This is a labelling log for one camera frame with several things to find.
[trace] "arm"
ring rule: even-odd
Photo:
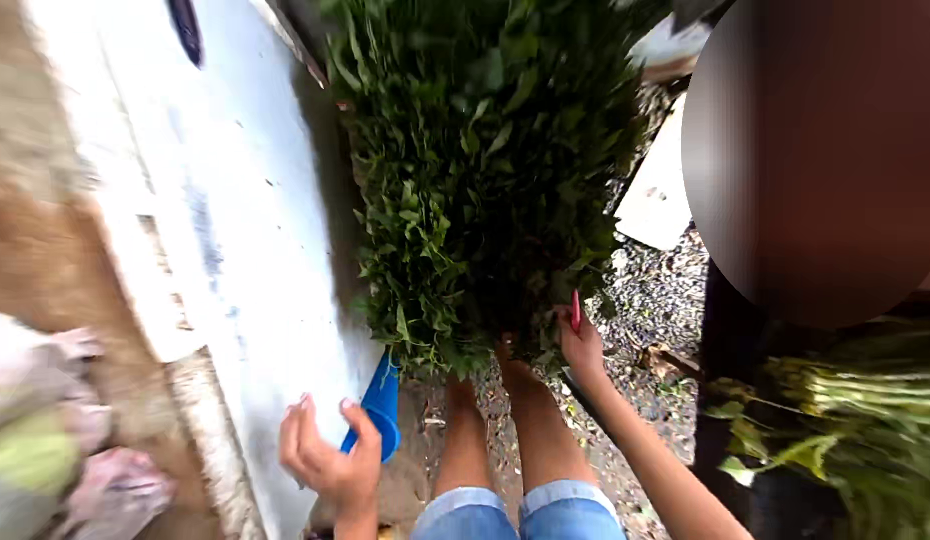
[[[575,382],[591,401],[608,435],[628,460],[664,527],[675,540],[748,540],[751,534],[618,394],[605,373],[601,337],[585,317],[571,329],[570,310],[559,308],[562,353]]]
[[[365,411],[344,399],[342,416],[358,434],[351,452],[344,454],[318,435],[311,395],[292,404],[281,421],[281,464],[295,477],[334,503],[335,538],[372,540],[378,534],[378,476],[381,472],[381,435]]]

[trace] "green leafy vegetable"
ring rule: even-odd
[[[483,370],[505,331],[554,367],[551,307],[598,292],[618,246],[607,185],[646,124],[627,53],[668,2],[322,6],[374,338],[411,376]]]
[[[796,467],[839,492],[850,538],[930,539],[930,320],[880,318],[818,355],[771,358],[765,370],[794,407],[734,380],[710,385],[733,398],[706,411],[732,421],[729,451],[759,461],[729,456],[719,468],[751,485],[758,473]],[[770,405],[775,426],[745,415]]]

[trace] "white board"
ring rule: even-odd
[[[620,233],[670,251],[691,220],[682,175],[682,94],[665,118],[628,192],[615,211]]]

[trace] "blue container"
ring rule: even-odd
[[[391,459],[401,443],[398,425],[399,369],[392,365],[387,352],[378,362],[372,382],[361,400],[361,406],[381,434],[381,462],[385,463]],[[347,454],[357,440],[358,435],[350,429],[341,450]]]

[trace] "leg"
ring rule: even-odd
[[[492,489],[485,419],[478,412],[471,382],[450,375],[446,392],[448,428],[433,497],[462,486]]]
[[[591,465],[562,420],[548,387],[527,364],[508,360],[504,348],[499,347],[495,355],[501,366],[501,381],[512,401],[524,492],[558,479],[597,486]]]

